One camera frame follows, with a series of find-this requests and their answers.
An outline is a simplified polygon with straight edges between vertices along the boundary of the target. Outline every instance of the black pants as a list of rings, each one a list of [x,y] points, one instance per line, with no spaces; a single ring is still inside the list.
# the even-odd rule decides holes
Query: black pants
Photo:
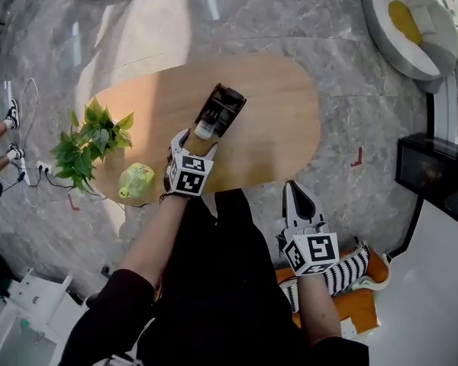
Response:
[[[203,287],[241,284],[274,287],[276,275],[266,241],[240,189],[215,194],[218,218],[200,197],[190,200],[163,274],[163,297],[194,281]]]

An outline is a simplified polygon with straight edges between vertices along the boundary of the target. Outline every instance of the forearm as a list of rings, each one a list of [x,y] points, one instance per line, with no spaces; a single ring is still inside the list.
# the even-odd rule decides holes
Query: forearm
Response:
[[[120,268],[136,272],[156,288],[173,250],[187,202],[186,197],[166,197],[155,216],[140,231]]]
[[[322,339],[341,337],[339,316],[322,275],[298,277],[298,308],[311,345]]]

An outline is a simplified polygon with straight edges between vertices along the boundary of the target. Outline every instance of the potted plant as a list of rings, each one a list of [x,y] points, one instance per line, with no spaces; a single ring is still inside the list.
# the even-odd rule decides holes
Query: potted plant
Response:
[[[80,191],[85,191],[85,185],[92,189],[89,180],[93,178],[93,162],[97,158],[103,161],[108,150],[132,147],[127,130],[134,124],[134,112],[114,123],[108,109],[102,108],[97,98],[93,98],[85,106],[84,119],[80,129],[76,113],[71,111],[69,134],[61,132],[60,143],[51,150],[56,166],[61,168],[56,177],[71,178],[73,188]]]

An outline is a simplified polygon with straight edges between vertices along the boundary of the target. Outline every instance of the power strip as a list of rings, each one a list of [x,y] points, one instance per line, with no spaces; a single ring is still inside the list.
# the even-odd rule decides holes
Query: power strip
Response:
[[[43,167],[41,170],[42,172],[45,172],[47,170],[47,173],[49,175],[54,175],[55,170],[54,167],[51,164],[47,164],[46,162],[36,162],[35,169],[39,169],[39,167]]]

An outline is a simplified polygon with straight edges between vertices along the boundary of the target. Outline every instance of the chair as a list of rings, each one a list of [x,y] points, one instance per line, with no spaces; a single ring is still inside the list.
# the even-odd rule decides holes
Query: chair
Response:
[[[436,93],[458,57],[454,19],[438,0],[363,0],[369,32],[382,55],[418,87]]]

